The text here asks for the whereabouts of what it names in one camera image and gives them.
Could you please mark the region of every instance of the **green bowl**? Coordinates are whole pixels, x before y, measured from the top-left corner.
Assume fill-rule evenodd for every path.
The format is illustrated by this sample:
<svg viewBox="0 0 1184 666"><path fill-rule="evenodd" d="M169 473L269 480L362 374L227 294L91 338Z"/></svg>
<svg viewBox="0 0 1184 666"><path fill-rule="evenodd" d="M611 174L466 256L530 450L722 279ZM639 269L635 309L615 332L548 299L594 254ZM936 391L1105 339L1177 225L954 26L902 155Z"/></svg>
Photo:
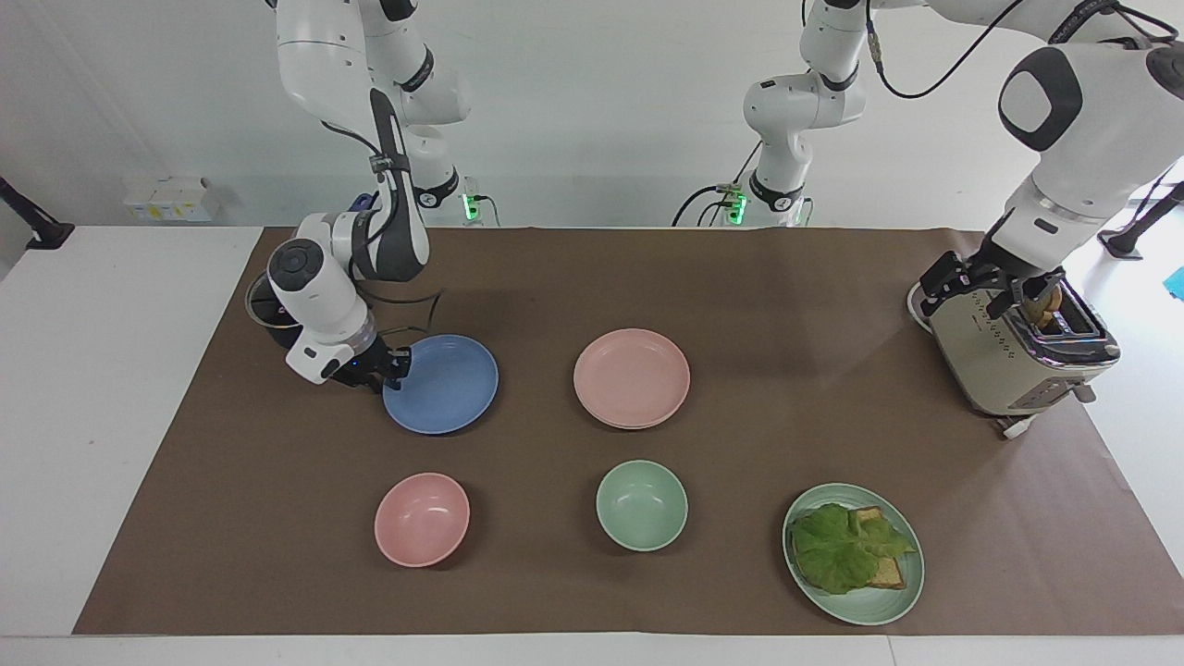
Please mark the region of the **green bowl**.
<svg viewBox="0 0 1184 666"><path fill-rule="evenodd" d="M613 467L596 493L596 514L605 533L637 552L663 549L687 525L687 491L665 467L632 460Z"/></svg>
<svg viewBox="0 0 1184 666"><path fill-rule="evenodd" d="M863 508L864 506L879 506L883 510L884 518L897 531L905 534L916 549L896 558L900 563L901 575L905 577L903 590L879 590L863 588L851 590L844 595L832 595L821 590L802 577L798 564L793 558L793 545L790 527L798 518L817 510L825 504L837 504L847 508ZM864 627L877 627L900 620L906 613L916 606L916 600L921 596L921 588L925 587L925 556L921 555L921 544L916 540L916 532L913 526L905 520L905 517L896 511L896 507L888 504L888 500L873 493L867 488L851 486L848 484L826 484L817 486L802 493L790 506L790 512L785 515L785 524L781 527L781 549L785 552L785 563L790 568L790 574L797 581L802 591L818 608L830 615L838 617L851 625Z"/></svg>

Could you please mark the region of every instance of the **plate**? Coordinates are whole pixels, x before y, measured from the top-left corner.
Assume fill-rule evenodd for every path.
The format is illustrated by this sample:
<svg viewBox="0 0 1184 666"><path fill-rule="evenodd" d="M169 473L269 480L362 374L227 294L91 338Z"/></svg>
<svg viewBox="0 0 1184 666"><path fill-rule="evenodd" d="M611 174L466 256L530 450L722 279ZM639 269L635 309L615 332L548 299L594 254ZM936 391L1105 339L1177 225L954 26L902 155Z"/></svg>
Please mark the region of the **plate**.
<svg viewBox="0 0 1184 666"><path fill-rule="evenodd" d="M663 335L624 328L601 335L575 361L575 395L613 428L641 430L674 416L690 391L690 366Z"/></svg>
<svg viewBox="0 0 1184 666"><path fill-rule="evenodd" d="M455 433L481 417L497 395L497 361L464 335L436 335L411 345L411 372L382 404L395 423L420 435Z"/></svg>
<svg viewBox="0 0 1184 666"><path fill-rule="evenodd" d="M903 590L863 588L851 590L845 595L832 595L811 585L802 577L798 565L793 561L790 526L799 517L825 504L837 504L847 508L879 506L883 511L884 519L908 538L916 552L905 553L896 558L907 585ZM810 601L830 615L851 625L879 627L900 620L916 606L916 600L921 596L921 589L925 587L925 556L921 553L921 544L916 540L913 526L908 524L908 520L905 520L895 506L888 504L888 500L858 486L826 484L802 493L802 497L793 501L789 513L785 514L785 524L781 526L781 550L785 552L785 564L790 568L790 574L793 575L793 579L797 581L798 587Z"/></svg>
<svg viewBox="0 0 1184 666"><path fill-rule="evenodd" d="M412 569L443 562L469 531L469 495L451 476L426 472L399 481L374 514L374 540Z"/></svg>

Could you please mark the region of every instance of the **bowl rim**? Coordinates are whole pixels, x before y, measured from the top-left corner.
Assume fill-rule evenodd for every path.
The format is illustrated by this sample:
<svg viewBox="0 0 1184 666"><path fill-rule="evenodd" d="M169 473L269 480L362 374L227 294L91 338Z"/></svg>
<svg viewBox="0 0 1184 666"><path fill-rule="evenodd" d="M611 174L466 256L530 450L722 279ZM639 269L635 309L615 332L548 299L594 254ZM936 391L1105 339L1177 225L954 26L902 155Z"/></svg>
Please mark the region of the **bowl rim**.
<svg viewBox="0 0 1184 666"><path fill-rule="evenodd" d="M683 512L682 512L682 523L678 524L678 530L675 531L674 536L670 537L668 540L663 542L662 544L652 546L652 547L638 547L638 546L633 546L633 545L626 544L626 543L622 542L620 539L618 539L609 530L609 526L605 525L605 523L604 523L604 514L600 512L600 494L604 492L604 485L605 485L605 482L618 469L620 469L623 467L628 467L628 466L633 466L633 465L656 467L659 470L662 470L664 474L668 474L671 479L674 479L675 486L677 486L678 493L682 495L682 504L686 507L683 510ZM616 467L613 467L612 469L610 469L609 472L606 472L605 475L600 478L600 485L597 486L597 489L596 489L596 517L597 517L597 520L600 523L600 529L604 530L604 533L609 534L609 538L612 539L613 543L616 543L617 545L619 545L619 546L622 546L624 549L631 550L633 552L654 552L654 551L662 550L662 549L667 547L668 545L673 544L680 536L682 536L682 531L687 527L687 519L690 517L690 499L687 497L687 488L686 488L686 486L682 485L682 479L678 479L678 475L675 474L674 472L671 472L670 468L668 468L667 466L664 466L662 463L658 463L658 462L654 462L652 460L645 460L645 459L641 459L641 457L639 459L635 459L635 460L626 460L625 462L622 462L622 463L617 465Z"/></svg>
<svg viewBox="0 0 1184 666"><path fill-rule="evenodd" d="M382 540L378 536L378 518L379 518L379 514L382 511L382 505L386 504L387 498L390 498L404 484L407 484L407 482L410 482L410 481L412 481L414 479L420 479L420 478L442 479L445 482L448 482L448 484L450 484L452 486L456 486L456 488L458 491L461 491L461 499L464 500L464 527L461 530L459 536L457 536L456 543L452 544L452 545L450 545L444 551L444 555L440 555L439 557L437 557L437 558L435 558L432 561L429 561L429 562L422 562L422 563L420 562L403 562L399 558L397 558L397 557L392 556L391 553L386 552L386 549L382 546ZM439 564L440 562L444 562L445 559L448 559L448 557L450 555L452 555L453 552L456 552L456 549L461 547L461 543L464 542L465 534L469 533L469 520L471 519L471 517L472 517L472 507L469 504L469 493L466 493L464 491L464 486L462 486L459 481L457 481L456 479L449 476L448 474L442 474L439 472L420 472L418 474L412 474L411 476L407 476L406 479L399 481L398 484L395 484L394 486L392 486L391 489L386 492L386 494L382 495L382 500L378 504L378 508L374 511L374 543L378 545L378 550L382 553L382 557L390 559L391 562L398 564L399 566L406 566L407 569L423 569L425 566L432 566L435 564Z"/></svg>

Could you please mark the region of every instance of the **bread slice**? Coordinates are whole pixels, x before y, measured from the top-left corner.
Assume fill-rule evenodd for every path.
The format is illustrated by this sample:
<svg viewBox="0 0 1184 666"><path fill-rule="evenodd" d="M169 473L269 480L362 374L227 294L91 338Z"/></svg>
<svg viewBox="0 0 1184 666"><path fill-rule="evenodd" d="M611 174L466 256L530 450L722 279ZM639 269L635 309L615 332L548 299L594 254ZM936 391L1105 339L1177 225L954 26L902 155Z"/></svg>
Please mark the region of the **bread slice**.
<svg viewBox="0 0 1184 666"><path fill-rule="evenodd" d="M860 523L871 520L873 518L883 518L884 512L881 511L879 506L868 506L864 508L855 510L855 518ZM895 557L881 557L880 568L876 569L875 576L868 581L869 588L877 588L881 590L902 590L905 589L905 576L900 572L900 564L896 563Z"/></svg>
<svg viewBox="0 0 1184 666"><path fill-rule="evenodd" d="M896 563L895 557L880 558L880 568L876 569L876 575L868 581L868 587L881 590L905 589L905 577L900 572L900 564Z"/></svg>
<svg viewBox="0 0 1184 666"><path fill-rule="evenodd" d="M860 523L867 523L873 518L883 518L884 512L879 506L866 506L863 508L855 510L855 518Z"/></svg>

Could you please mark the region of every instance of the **black cable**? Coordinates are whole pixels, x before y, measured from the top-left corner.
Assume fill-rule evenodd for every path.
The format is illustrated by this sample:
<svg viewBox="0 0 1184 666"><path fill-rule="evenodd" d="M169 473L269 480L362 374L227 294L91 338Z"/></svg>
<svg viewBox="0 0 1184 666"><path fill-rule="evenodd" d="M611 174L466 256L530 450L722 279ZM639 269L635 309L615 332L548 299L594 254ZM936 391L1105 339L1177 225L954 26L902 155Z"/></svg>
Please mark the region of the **black cable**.
<svg viewBox="0 0 1184 666"><path fill-rule="evenodd" d="M723 204L707 204L707 207L703 209L703 212L699 213L699 222L695 223L695 226L703 225L703 218L707 217L707 211L715 209L715 212L718 213L722 207ZM715 218L712 218L712 224L709 224L708 226L714 226L714 225L715 225Z"/></svg>
<svg viewBox="0 0 1184 666"><path fill-rule="evenodd" d="M332 132L334 134L340 134L342 136L348 136L348 137L350 137L350 139L353 139L355 141L361 141L375 155L381 155L382 154L373 143L371 143L369 141L367 141L365 137L362 137L362 136L360 136L358 134L354 134L353 132L349 132L348 129L342 129L340 127L334 127L334 126L324 122L323 120L321 121L321 126L323 126L326 129L328 129L329 132Z"/></svg>
<svg viewBox="0 0 1184 666"><path fill-rule="evenodd" d="M1139 203L1139 207L1135 209L1134 214L1131 217L1131 222L1139 219L1139 216L1143 214L1143 210L1147 207L1147 204L1151 203L1151 198L1154 197L1156 190L1159 190L1159 186L1164 184L1164 179L1167 178L1167 174L1171 173L1173 168L1176 168L1176 165L1169 167L1167 171L1163 173L1163 175L1156 179L1156 182L1151 186L1151 190L1147 190L1147 196L1143 198L1143 201Z"/></svg>
<svg viewBox="0 0 1184 666"><path fill-rule="evenodd" d="M436 308L440 305L440 296L443 296L443 295L444 295L444 289L440 289L439 292L436 292L431 296L426 296L426 297L423 297L423 299L416 299L413 301L397 301L397 300L393 300L393 299L381 299L384 302L399 303L399 305L423 303L423 302L426 302L426 301L431 301L432 302L432 308L430 310L427 310L427 326L426 327L419 327L419 326L399 326L399 327L395 327L395 328L384 328L382 331L379 331L378 334L380 337L386 337L386 335L394 335L395 333L406 333L408 331L414 331L417 333L423 333L424 335L431 335L432 327L436 324Z"/></svg>
<svg viewBox="0 0 1184 666"><path fill-rule="evenodd" d="M1122 19L1126 20L1126 23L1131 24L1131 27L1133 27L1134 30L1139 31L1140 34L1143 34L1144 37L1146 37L1147 39L1150 39L1153 44L1171 44L1172 41L1176 41L1176 39L1180 36L1180 31L1176 30L1176 26L1169 24L1167 21L1165 21L1163 19L1157 19L1156 17L1151 17L1151 15L1144 14L1143 12L1140 12L1138 9L1127 7L1126 5L1117 5L1114 7L1114 11L1118 12L1118 14L1120 17L1122 17ZM1131 20L1131 17L1134 17L1137 19L1144 20L1144 21L1146 21L1146 23L1148 23L1148 24L1151 24L1151 25L1153 25L1156 27L1160 27L1160 28L1167 31L1167 34L1156 37L1156 36L1151 34L1150 32L1143 30L1143 26L1140 26L1137 23L1134 23L1133 20Z"/></svg>
<svg viewBox="0 0 1184 666"><path fill-rule="evenodd" d="M417 303L426 303L427 301L435 301L433 305L432 305L432 307L436 307L435 303L439 302L440 296L444 295L444 289L440 289L439 292L436 292L435 294L424 296L422 299L406 299L406 300L403 300L403 299L387 299L385 296L379 296L378 294L375 294L373 292L366 290L366 288L361 287L360 284L358 286L358 292L362 296L366 296L366 297L372 299L374 301L378 301L380 303L391 303L392 306L413 306L413 305L417 305Z"/></svg>
<svg viewBox="0 0 1184 666"><path fill-rule="evenodd" d="M920 100L921 97L929 95L938 88L941 88L941 85L945 84L947 81L950 81L950 77L952 77L954 72L963 66L966 59L970 58L971 53L978 50L978 47L983 44L983 41L986 40L986 37L991 34L991 32L993 32L995 28L999 27L999 24L1003 23L1003 19L1008 18L1008 14L1014 12L1016 7L1023 5L1025 1L1027 0L1015 0L1014 2L1011 2L1011 5L1008 5L1008 8L1003 9L1003 13L996 17L995 20L991 21L991 25L986 26L986 30L983 31L983 34L978 36L978 39L976 39L974 43L971 44L970 49L967 49L966 52L963 53L961 58L958 58L958 62L955 62L954 65L950 68L950 71L947 71L945 76L939 78L937 83L934 83L926 90L922 90L921 92L901 92L892 83L888 82L888 76L884 75L883 53L880 46L880 36L876 33L875 23L871 20L871 2L864 2L864 7L867 9L867 19L868 19L868 46L871 50L871 60L876 65L876 73L880 75L880 81L883 82L884 88L887 88L889 92L903 100Z"/></svg>
<svg viewBox="0 0 1184 666"><path fill-rule="evenodd" d="M764 143L764 141L757 141L757 145L752 147L752 152L748 153L748 159L744 161L744 166L740 167L740 171L736 172L736 177L732 179L732 185L739 185L740 184L740 177L744 175L744 172L748 171L748 165L751 165L752 164L752 159L757 156L757 151L760 151L760 145L761 143ZM721 205L721 207L722 207L723 203L727 200L727 198L728 198L727 194L720 197L720 205ZM720 210L721 209L715 209L715 212L712 213L712 223L708 224L707 226L715 226L715 218L719 217Z"/></svg>
<svg viewBox="0 0 1184 666"><path fill-rule="evenodd" d="M477 194L472 198L474 201L489 201L489 205L494 206L494 222L497 223L497 229L502 228L502 216L497 213L497 201L493 197L487 194Z"/></svg>
<svg viewBox="0 0 1184 666"><path fill-rule="evenodd" d="M678 212L674 216L674 222L670 223L670 226L678 226L678 220L682 218L682 213L687 212L687 209L690 207L690 204L693 204L695 201L695 199L697 199L697 198L700 198L703 194L707 194L709 192L715 192L715 186L714 185L710 185L708 187L703 187L702 190L700 190L700 191L695 192L694 194L691 194L690 197L688 197L687 200L682 203L682 207L678 209Z"/></svg>
<svg viewBox="0 0 1184 666"><path fill-rule="evenodd" d="M394 178L394 173L392 173L392 172L387 172L387 173L390 175L384 177L384 178L391 178L391 179ZM369 251L371 244L374 241L377 241L379 238L379 236L381 236L382 233L386 233L386 230L390 229L392 224L394 224L394 218L399 217L399 210L403 209L403 196L401 196L403 191L399 190L399 188L397 188L397 187L394 187L393 182L391 184L391 191L394 194L392 197L392 199L394 199L394 204L391 206L392 207L391 214L387 216L386 220L382 222L382 225L379 226L378 230L374 231L374 233L371 233L369 237L366 238L366 244L362 245L362 248L367 252ZM360 289L360 287L358 286L358 280L354 278L354 257L353 257L353 254L350 254L350 256L349 256L349 263L346 265L346 275L349 276L349 281L354 283L354 288L355 289Z"/></svg>

